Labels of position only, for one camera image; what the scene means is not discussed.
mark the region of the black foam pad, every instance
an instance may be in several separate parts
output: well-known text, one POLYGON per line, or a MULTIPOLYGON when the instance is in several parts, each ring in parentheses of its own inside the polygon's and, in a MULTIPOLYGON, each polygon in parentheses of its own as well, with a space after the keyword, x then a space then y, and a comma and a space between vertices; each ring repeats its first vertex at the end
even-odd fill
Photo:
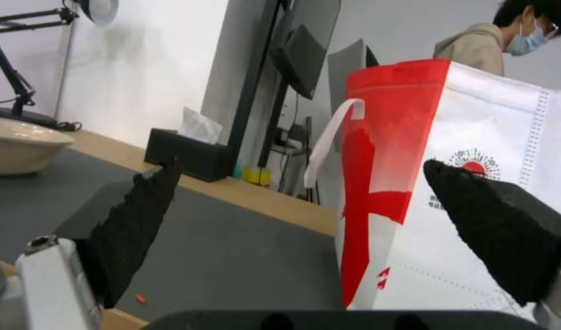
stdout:
POLYGON ((133 184, 104 186, 56 231, 73 240, 92 291, 105 308, 113 308, 156 238, 178 184, 178 163, 133 184))
POLYGON ((430 160, 425 177, 459 236, 521 306, 542 298, 561 261, 561 215, 515 184, 430 160))

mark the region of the small orange object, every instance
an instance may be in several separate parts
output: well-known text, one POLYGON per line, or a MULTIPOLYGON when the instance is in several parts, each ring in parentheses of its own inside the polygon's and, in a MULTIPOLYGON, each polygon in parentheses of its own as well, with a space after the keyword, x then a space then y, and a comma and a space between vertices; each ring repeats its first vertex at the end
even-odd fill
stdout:
POLYGON ((136 300, 138 301, 138 303, 146 303, 146 296, 136 295, 136 300))

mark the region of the black hair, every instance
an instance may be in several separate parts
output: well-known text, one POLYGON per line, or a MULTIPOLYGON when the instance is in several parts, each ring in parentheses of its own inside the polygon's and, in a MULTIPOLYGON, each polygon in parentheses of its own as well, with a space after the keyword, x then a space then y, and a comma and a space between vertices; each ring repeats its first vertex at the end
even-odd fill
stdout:
POLYGON ((494 17, 494 25, 499 28, 508 27, 527 6, 535 8, 536 17, 545 16, 557 25, 557 35, 561 36, 561 0, 505 0, 494 17))

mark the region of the lamp shade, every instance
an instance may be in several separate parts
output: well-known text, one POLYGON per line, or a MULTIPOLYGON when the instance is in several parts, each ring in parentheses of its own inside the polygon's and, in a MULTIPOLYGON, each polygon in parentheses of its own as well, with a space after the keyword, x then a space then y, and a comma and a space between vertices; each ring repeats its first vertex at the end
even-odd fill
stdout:
POLYGON ((83 12, 96 25, 109 25, 117 14, 119 0, 76 0, 83 12))

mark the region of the face mask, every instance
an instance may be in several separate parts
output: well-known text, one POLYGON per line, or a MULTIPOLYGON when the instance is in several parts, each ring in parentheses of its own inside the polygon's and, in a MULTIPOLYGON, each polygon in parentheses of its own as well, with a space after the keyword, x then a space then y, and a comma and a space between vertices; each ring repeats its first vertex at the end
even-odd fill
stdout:
POLYGON ((529 36, 523 36, 523 23, 521 23, 521 34, 514 37, 508 46, 508 52, 514 56, 522 56, 538 50, 540 46, 547 42, 545 33, 542 28, 538 27, 535 22, 535 32, 529 36))

